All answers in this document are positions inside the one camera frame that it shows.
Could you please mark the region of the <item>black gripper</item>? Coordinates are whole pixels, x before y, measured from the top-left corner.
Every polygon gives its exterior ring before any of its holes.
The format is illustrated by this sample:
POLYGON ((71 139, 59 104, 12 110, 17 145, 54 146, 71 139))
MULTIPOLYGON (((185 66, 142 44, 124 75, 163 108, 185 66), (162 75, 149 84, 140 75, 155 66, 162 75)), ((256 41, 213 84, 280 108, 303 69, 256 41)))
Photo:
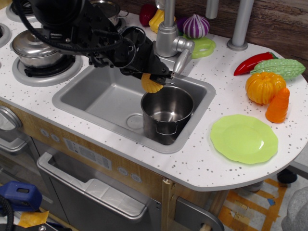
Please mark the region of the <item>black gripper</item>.
POLYGON ((150 74, 150 80, 166 85, 166 79, 173 79, 175 73, 159 60, 153 49, 153 42, 145 32, 135 26, 117 31, 114 27, 92 28, 89 62, 95 67, 117 67, 125 75, 141 78, 150 74))

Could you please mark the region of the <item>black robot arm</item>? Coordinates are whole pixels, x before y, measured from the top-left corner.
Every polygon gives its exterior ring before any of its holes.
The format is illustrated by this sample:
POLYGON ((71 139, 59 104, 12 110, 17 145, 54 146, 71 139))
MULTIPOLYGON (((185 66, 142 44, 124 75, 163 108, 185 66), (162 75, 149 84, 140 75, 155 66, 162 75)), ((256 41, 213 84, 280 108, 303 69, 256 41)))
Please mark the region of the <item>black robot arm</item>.
POLYGON ((117 67, 124 75, 164 85, 174 74, 154 53, 154 44, 137 26, 117 30, 99 7, 88 0, 32 0, 30 6, 42 31, 27 20, 20 0, 13 4, 26 28, 62 54, 83 55, 95 67, 117 67))

